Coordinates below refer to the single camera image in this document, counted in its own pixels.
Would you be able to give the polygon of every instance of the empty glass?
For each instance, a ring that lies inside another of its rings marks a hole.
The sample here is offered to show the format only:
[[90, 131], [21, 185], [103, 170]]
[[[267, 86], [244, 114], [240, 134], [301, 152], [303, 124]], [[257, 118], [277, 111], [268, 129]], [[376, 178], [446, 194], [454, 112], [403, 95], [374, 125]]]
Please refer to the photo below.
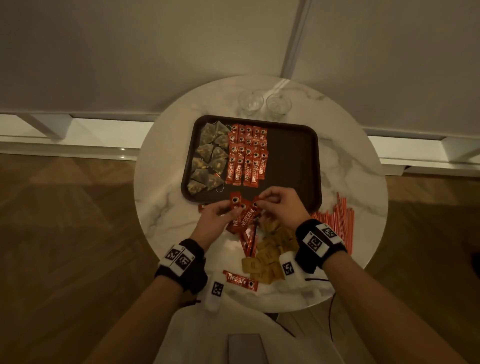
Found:
[[243, 91], [239, 95], [239, 105], [246, 115], [253, 115], [262, 108], [264, 97], [260, 92]]
[[272, 119], [277, 121], [288, 114], [292, 108], [292, 102], [283, 94], [271, 94], [267, 98], [267, 108], [272, 114]]

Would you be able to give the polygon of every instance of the white wall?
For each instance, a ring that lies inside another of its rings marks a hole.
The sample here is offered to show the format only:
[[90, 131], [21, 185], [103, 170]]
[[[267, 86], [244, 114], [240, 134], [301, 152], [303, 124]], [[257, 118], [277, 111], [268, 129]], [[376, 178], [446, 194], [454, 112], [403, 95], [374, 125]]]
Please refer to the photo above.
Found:
[[298, 0], [12, 0], [0, 110], [158, 112], [238, 74], [280, 75]]
[[480, 137], [480, 1], [313, 0], [293, 79], [363, 126]]

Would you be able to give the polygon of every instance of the wooden floor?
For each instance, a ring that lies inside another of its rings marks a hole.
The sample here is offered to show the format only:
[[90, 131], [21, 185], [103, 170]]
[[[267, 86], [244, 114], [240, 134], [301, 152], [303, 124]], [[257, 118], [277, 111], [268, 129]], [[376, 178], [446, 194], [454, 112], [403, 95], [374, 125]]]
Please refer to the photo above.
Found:
[[[135, 213], [135, 163], [0, 155], [0, 363], [81, 363], [158, 262]], [[480, 363], [480, 180], [387, 177], [390, 205], [367, 270], [470, 363]], [[279, 321], [313, 340], [329, 301]], [[339, 299], [334, 343], [373, 363]]]

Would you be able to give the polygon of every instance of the marble veining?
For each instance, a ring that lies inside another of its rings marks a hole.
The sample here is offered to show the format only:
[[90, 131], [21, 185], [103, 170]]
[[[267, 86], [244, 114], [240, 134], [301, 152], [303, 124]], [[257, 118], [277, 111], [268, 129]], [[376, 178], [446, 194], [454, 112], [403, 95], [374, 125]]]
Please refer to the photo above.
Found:
[[[200, 86], [180, 97], [158, 117], [148, 133], [135, 168], [137, 214], [145, 236], [157, 256], [185, 239], [199, 219], [197, 205], [183, 198], [180, 182], [193, 123], [202, 115], [269, 120], [266, 106], [257, 115], [241, 114], [237, 98], [243, 90], [259, 90], [264, 98], [282, 90], [292, 101], [283, 122], [303, 124], [318, 135], [322, 178], [322, 207], [331, 209], [336, 192], [355, 210], [353, 258], [366, 266], [382, 237], [388, 198], [385, 178], [376, 152], [355, 120], [325, 95], [296, 82], [271, 76], [237, 76]], [[236, 238], [224, 232], [206, 254], [207, 273], [223, 269], [241, 273], [243, 250]], [[318, 269], [311, 277], [326, 278]], [[228, 285], [230, 297], [264, 312], [300, 310], [333, 293], [328, 282], [310, 281], [302, 291], [285, 282], [261, 285], [258, 292]]]

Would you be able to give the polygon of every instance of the left hand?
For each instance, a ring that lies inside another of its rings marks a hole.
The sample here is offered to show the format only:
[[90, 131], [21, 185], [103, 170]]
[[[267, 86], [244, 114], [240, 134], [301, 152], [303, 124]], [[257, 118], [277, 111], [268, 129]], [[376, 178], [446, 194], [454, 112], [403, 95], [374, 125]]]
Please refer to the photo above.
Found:
[[200, 216], [200, 220], [197, 222], [195, 230], [190, 235], [190, 239], [195, 240], [205, 252], [210, 245], [218, 239], [220, 234], [225, 229], [225, 226], [238, 217], [242, 208], [238, 207], [234, 210], [227, 212], [226, 214], [219, 216], [222, 212], [225, 212], [230, 208], [230, 200], [223, 200], [215, 202], [205, 206]]

